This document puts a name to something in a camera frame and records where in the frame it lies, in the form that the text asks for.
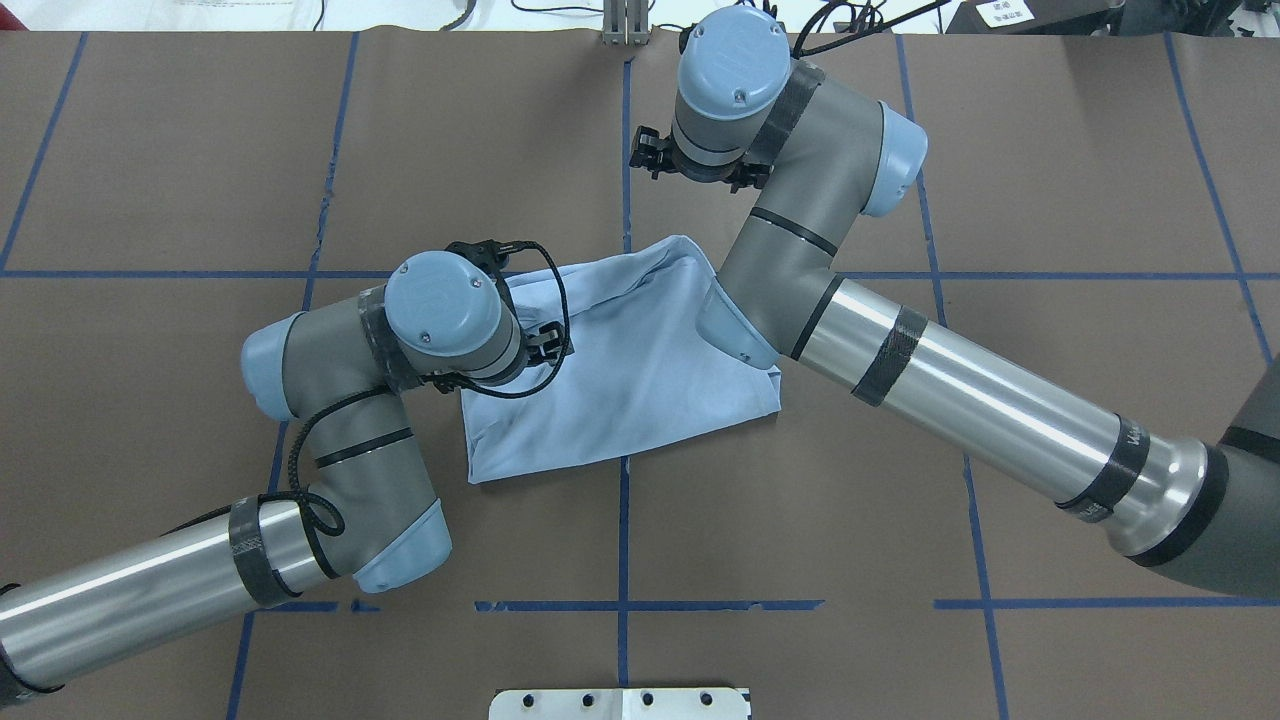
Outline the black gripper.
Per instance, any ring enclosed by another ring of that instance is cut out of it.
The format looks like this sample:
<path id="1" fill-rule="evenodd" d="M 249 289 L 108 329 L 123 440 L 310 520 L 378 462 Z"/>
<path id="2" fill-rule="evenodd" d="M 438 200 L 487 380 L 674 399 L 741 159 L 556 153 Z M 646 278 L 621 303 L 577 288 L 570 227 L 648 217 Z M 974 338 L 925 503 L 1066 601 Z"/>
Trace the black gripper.
<path id="1" fill-rule="evenodd" d="M 772 165 L 742 158 L 713 164 L 696 161 L 678 146 L 673 135 L 660 137 L 657 129 L 648 126 L 636 128 L 628 165 L 649 172 L 653 179 L 662 174 L 681 174 L 698 183 L 726 183 L 731 193 L 742 188 L 763 190 L 773 170 Z"/>
<path id="2" fill-rule="evenodd" d="M 484 275 L 494 281 L 502 302 L 512 313 L 515 313 L 515 301 L 511 297 L 509 286 L 503 275 L 503 270 L 509 261 L 508 258 L 512 255 L 525 251 L 536 251 L 540 254 L 556 279 L 558 292 L 561 292 L 561 270 L 547 249 L 538 242 L 527 240 L 511 242 L 485 240 L 475 243 L 453 242 L 445 247 L 445 251 L 460 255 L 472 263 Z M 550 365 L 550 373 L 543 380 L 530 389 L 524 389 L 524 393 L 540 393 L 561 372 L 561 322 L 547 323 L 535 334 L 525 336 L 524 348 L 527 359 L 526 366 Z"/>

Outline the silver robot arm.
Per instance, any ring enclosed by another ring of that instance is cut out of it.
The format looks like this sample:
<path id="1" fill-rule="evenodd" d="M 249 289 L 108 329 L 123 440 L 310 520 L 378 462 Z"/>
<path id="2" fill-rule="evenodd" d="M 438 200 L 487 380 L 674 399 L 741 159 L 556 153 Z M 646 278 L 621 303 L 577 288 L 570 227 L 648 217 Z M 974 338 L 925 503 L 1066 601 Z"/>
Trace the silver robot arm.
<path id="1" fill-rule="evenodd" d="M 358 295 L 253 332 L 241 351 L 259 409 L 294 424 L 274 491 L 238 498 L 93 562 L 3 587 L 3 706 L 342 577 L 390 591 L 451 555 L 442 500 L 403 397 L 433 386 L 508 398 L 529 368 L 561 372 L 559 318 L 520 320 L 503 277 L 532 241 L 454 242 Z"/>
<path id="2" fill-rule="evenodd" d="M 820 58 L 924 126 L 835 269 L 1148 427 L 1217 439 L 1277 351 L 1277 40 L 878 37 Z M 765 420 L 632 462 L 632 601 L 1253 609 L 794 363 Z"/>

